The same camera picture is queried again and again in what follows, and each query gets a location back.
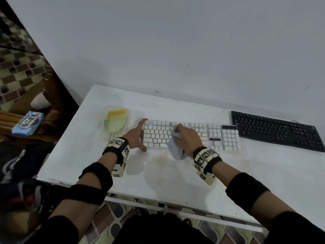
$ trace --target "black pants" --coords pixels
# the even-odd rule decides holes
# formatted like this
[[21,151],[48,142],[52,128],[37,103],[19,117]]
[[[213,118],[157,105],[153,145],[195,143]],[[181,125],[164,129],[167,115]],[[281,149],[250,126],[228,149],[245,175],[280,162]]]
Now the black pants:
[[123,225],[113,244],[118,243],[213,243],[199,230],[176,215],[133,216]]
[[[0,10],[3,12],[9,20],[14,22],[16,25],[18,25],[20,28],[25,30],[25,27],[23,24],[20,22],[14,11],[11,9],[9,4],[5,0],[0,0]],[[9,26],[0,18],[0,29],[7,34],[8,36],[12,34],[10,31]]]

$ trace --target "cleaning cloth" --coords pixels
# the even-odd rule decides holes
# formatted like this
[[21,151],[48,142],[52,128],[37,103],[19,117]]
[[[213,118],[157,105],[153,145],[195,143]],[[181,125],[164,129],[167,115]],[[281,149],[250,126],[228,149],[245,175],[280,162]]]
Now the cleaning cloth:
[[182,135],[181,133],[175,133],[175,132],[172,132],[171,135],[173,137],[167,143],[168,149],[175,160],[180,160],[183,155],[183,149],[178,146],[178,144],[174,140],[174,137],[182,139]]

